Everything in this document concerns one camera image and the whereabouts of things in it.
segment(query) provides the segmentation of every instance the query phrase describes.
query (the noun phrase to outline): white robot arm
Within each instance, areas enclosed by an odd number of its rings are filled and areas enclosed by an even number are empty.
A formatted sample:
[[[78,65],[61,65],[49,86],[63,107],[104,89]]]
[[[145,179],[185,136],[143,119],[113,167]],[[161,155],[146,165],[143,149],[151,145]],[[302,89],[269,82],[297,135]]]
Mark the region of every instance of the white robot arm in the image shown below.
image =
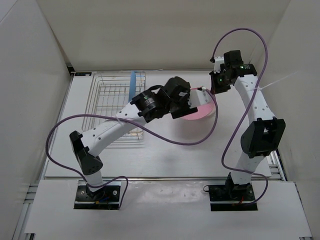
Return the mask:
[[[205,88],[191,90],[188,82],[180,77],[173,77],[165,86],[153,86],[135,96],[116,114],[116,118],[131,120],[143,126],[165,114],[170,113],[175,119],[195,113],[198,106],[211,101]],[[103,184],[100,172],[103,164],[99,154],[134,128],[136,126],[131,123],[107,120],[83,133],[74,131],[70,134],[73,152],[87,183],[95,187]],[[88,187],[92,195],[100,188]]]
[[[223,57],[216,57],[213,62],[214,69],[210,73],[211,93],[226,92],[234,85],[245,108],[249,107],[249,127],[241,136],[243,152],[234,168],[240,171],[232,170],[225,185],[212,186],[211,200],[219,202],[244,198],[245,201],[253,201],[252,173],[266,156],[278,148],[286,124],[283,119],[276,118],[259,90],[249,106],[258,77],[252,64],[244,64],[239,50],[229,51]]]

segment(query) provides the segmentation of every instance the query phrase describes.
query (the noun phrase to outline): black wire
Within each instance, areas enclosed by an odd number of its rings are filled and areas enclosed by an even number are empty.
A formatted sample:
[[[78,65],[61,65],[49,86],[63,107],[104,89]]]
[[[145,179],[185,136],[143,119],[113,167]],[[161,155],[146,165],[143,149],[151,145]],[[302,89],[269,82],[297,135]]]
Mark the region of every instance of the black wire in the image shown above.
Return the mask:
[[[205,185],[202,190],[205,192],[205,193],[209,193],[209,185]]]

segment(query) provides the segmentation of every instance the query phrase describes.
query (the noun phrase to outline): pink bowl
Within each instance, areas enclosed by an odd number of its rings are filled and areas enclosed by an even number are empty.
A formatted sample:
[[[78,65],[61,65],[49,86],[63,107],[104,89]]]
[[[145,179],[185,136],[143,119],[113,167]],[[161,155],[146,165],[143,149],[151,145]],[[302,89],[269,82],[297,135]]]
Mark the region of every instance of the pink bowl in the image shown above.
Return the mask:
[[[216,105],[213,101],[209,102],[208,104],[198,106],[198,111],[186,116],[183,116],[182,119],[185,120],[198,120],[202,119],[210,114],[213,114],[216,111]]]

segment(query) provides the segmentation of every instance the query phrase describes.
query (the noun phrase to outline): metal wire rack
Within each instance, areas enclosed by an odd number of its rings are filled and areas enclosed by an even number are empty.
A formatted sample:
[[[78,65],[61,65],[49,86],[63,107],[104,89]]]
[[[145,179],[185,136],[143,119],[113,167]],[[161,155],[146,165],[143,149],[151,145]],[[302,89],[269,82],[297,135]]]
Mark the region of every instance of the metal wire rack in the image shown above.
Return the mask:
[[[135,94],[145,90],[146,74],[136,73]],[[114,117],[128,102],[130,88],[130,72],[115,73],[95,73],[92,78],[88,100],[85,108],[86,114],[97,114]],[[82,123],[82,130],[92,129],[105,120],[101,118],[85,117]],[[139,142],[143,139],[143,130],[135,128],[124,136],[120,137],[119,142]]]

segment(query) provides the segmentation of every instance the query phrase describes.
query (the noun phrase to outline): white platform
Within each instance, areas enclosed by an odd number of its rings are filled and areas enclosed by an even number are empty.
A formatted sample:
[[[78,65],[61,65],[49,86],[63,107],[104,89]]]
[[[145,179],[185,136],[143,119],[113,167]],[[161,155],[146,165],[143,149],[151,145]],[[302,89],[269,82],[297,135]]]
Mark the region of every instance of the white platform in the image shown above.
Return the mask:
[[[208,71],[147,71],[146,88],[164,85],[171,77],[179,76],[190,82],[191,87],[210,88]],[[86,109],[92,76],[73,78],[62,118],[83,114]],[[144,146],[139,148],[107,148],[100,158],[104,164],[101,172],[104,177],[226,177],[228,170],[221,165],[221,156],[237,123],[245,111],[243,102],[232,87],[226,93],[216,96],[219,116],[216,129],[209,139],[196,146],[178,146],[164,142],[148,133],[144,134]],[[69,140],[69,133],[81,132],[82,118],[63,123],[57,132],[52,148],[55,160],[80,170]],[[188,121],[173,120],[170,115],[156,119],[146,127],[172,140],[195,142],[203,138],[214,123],[214,115],[206,119]],[[226,155],[226,164],[232,167],[241,154],[240,136],[248,127],[246,118]],[[263,160],[257,173],[271,176],[267,160]],[[46,177],[78,177],[72,171],[49,162]]]
[[[258,211],[211,212],[208,182],[131,182],[121,210],[73,209],[76,180],[42,180],[26,233],[35,240],[299,240],[310,229],[292,182],[272,181]],[[265,186],[254,181],[259,196]]]

